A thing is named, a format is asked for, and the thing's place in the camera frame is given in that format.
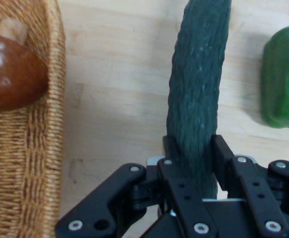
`wooden table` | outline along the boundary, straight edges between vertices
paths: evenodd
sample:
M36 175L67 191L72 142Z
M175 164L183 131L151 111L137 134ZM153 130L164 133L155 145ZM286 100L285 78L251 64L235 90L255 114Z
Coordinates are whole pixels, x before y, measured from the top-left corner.
M162 154L171 58L187 0L59 0L67 37L61 215L122 164ZM233 0L218 134L267 166L289 160L289 129L259 114L264 44L289 26L289 0ZM137 238L156 208L126 234Z

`green bell pepper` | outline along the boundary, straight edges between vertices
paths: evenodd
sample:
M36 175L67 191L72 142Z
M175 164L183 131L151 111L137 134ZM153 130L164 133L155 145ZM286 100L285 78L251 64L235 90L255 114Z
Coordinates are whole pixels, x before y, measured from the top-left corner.
M271 127L289 127L289 27L265 45L261 84L263 120Z

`wicker basket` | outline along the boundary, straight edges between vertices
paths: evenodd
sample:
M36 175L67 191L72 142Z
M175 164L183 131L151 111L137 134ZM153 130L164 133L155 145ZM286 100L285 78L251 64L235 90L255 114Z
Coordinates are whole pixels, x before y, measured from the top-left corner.
M65 36L56 0L0 0L0 21L29 26L27 45L49 68L48 93L0 113L0 238L53 237L63 157Z

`black metal bracket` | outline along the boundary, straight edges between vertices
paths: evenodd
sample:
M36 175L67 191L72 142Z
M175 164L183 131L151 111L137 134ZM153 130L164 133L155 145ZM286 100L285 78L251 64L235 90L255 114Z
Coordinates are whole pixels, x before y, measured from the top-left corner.
M205 200L181 168L174 138L163 142L164 159L121 166L58 222L56 236L120 238L157 204L161 216L141 238L289 238L288 161L265 169L215 135L214 173L229 199Z

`green cucumber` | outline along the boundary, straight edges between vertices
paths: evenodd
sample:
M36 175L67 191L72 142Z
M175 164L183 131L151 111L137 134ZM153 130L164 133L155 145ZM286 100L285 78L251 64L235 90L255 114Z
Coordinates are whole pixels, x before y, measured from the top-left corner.
M228 38L231 0L190 0L169 82L167 135L203 198L216 198L211 136L217 129L219 83Z

